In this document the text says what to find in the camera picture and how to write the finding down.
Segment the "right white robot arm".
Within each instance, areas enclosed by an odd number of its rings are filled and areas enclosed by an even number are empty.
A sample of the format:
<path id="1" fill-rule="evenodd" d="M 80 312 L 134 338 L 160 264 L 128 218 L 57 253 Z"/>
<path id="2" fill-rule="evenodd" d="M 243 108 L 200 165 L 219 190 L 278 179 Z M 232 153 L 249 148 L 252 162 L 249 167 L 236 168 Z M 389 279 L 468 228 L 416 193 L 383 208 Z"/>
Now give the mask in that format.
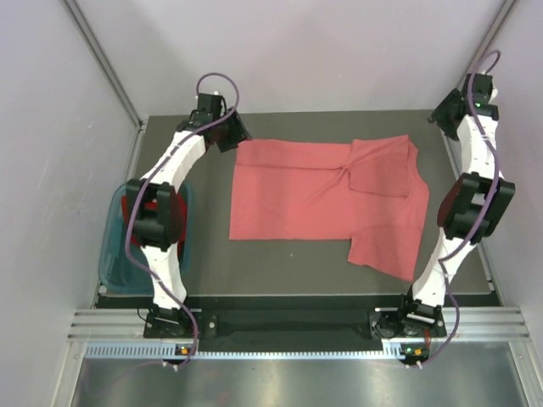
<path id="1" fill-rule="evenodd" d="M 516 192 L 497 163 L 496 95 L 492 75 L 469 74 L 462 88 L 452 90 L 428 117 L 459 142 L 462 172 L 439 207 L 439 236 L 430 260 L 395 316 L 398 329 L 408 336 L 439 324 L 463 260 L 494 232 Z"/>

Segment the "pink t shirt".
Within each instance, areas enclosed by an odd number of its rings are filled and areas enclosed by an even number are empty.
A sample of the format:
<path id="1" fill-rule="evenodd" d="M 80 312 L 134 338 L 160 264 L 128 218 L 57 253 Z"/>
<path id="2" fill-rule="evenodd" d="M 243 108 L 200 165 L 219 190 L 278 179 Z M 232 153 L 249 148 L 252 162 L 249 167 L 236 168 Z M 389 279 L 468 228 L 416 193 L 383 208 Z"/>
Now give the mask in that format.
<path id="1" fill-rule="evenodd" d="M 348 262 L 410 282 L 429 201 L 417 155 L 407 135 L 349 143 L 242 142 L 229 237 L 350 241 Z"/>

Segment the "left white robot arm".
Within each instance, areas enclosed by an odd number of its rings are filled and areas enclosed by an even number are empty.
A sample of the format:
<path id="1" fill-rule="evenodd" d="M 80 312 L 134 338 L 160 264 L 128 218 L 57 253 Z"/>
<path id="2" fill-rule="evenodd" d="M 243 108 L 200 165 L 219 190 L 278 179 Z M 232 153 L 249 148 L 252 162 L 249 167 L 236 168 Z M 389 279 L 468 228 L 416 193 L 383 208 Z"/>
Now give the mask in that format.
<path id="1" fill-rule="evenodd" d="M 126 184 L 126 257 L 146 272 L 153 283 L 149 325 L 163 323 L 174 336 L 192 328 L 193 317 L 184 305 L 179 248 L 187 233 L 188 211 L 179 192 L 188 172 L 216 145 L 226 152 L 249 139 L 238 113 L 219 93 L 200 93 L 197 107 L 173 135 L 170 145 L 144 176 Z"/>

